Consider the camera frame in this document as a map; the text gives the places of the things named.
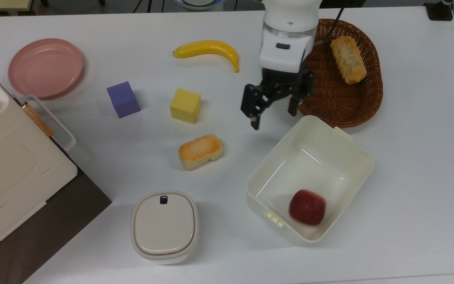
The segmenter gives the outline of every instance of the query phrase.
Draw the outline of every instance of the yellow banana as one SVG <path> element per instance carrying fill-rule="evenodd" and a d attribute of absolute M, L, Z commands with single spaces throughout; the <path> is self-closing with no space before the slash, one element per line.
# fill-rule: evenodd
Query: yellow banana
<path fill-rule="evenodd" d="M 218 54 L 229 60 L 234 66 L 234 72 L 239 72 L 238 53 L 230 45 L 218 40 L 200 40 L 187 43 L 178 47 L 173 56 L 176 58 L 187 58 L 200 54 Z"/>

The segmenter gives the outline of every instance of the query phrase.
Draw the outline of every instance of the brown woven basket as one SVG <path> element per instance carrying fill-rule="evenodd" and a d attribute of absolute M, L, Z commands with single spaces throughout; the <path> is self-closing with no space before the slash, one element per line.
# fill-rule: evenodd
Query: brown woven basket
<path fill-rule="evenodd" d="M 316 40 L 322 40 L 334 24 L 333 19 L 320 19 Z M 337 70 L 330 40 L 351 36 L 357 42 L 367 76 L 360 83 L 348 85 Z M 313 48 L 306 66 L 315 72 L 312 95 L 299 106 L 303 115 L 314 115 L 331 127 L 353 127 L 371 119 L 383 99 L 380 60 L 371 40 L 354 25 L 339 21 L 328 42 Z"/>

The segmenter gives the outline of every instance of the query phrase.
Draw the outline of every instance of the bread roll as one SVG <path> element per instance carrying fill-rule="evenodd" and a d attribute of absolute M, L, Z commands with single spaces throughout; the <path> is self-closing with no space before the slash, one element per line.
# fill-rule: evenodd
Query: bread roll
<path fill-rule="evenodd" d="M 222 155 L 222 142 L 216 135 L 208 134 L 180 146 L 178 154 L 186 170 L 194 169 Z"/>
<path fill-rule="evenodd" d="M 357 43 L 351 36 L 340 36 L 330 44 L 335 63 L 346 84 L 353 85 L 367 75 Z"/>

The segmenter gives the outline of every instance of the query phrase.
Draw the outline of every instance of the red apple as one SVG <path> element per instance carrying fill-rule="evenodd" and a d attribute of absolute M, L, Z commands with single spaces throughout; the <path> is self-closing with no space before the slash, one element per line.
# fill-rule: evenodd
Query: red apple
<path fill-rule="evenodd" d="M 316 226 L 325 215 L 325 200 L 314 192 L 301 189 L 290 201 L 288 212 L 297 221 Z"/>

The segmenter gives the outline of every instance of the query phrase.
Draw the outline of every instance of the white box handle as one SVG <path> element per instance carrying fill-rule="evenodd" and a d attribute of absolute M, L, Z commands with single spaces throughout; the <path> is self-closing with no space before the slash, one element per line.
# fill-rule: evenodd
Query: white box handle
<path fill-rule="evenodd" d="M 351 141 L 352 140 L 352 137 L 346 133 L 345 131 L 343 131 L 341 128 L 339 127 L 334 127 L 334 130 L 339 133 L 340 135 L 342 135 L 344 138 L 348 139 L 348 141 Z"/>
<path fill-rule="evenodd" d="M 25 97 L 22 97 L 19 101 L 21 104 L 29 101 L 36 102 L 36 104 L 43 108 L 43 110 L 50 116 L 50 118 L 52 118 L 52 120 L 70 137 L 70 142 L 67 146 L 64 147 L 61 145 L 64 151 L 70 151 L 74 147 L 74 145 L 76 144 L 76 138 L 74 138 L 68 128 L 66 128 L 64 124 L 62 124 L 61 121 L 59 121 L 56 116 L 53 115 L 52 112 L 50 112 L 48 108 L 35 95 L 27 95 Z"/>
<path fill-rule="evenodd" d="M 283 228 L 283 226 L 285 226 L 285 222 L 281 218 L 276 216 L 276 214 L 274 214 L 274 212 L 272 212 L 271 210 L 267 209 L 264 215 L 267 218 L 270 218 L 271 221 L 273 221 L 274 224 L 276 224 L 278 227 Z"/>

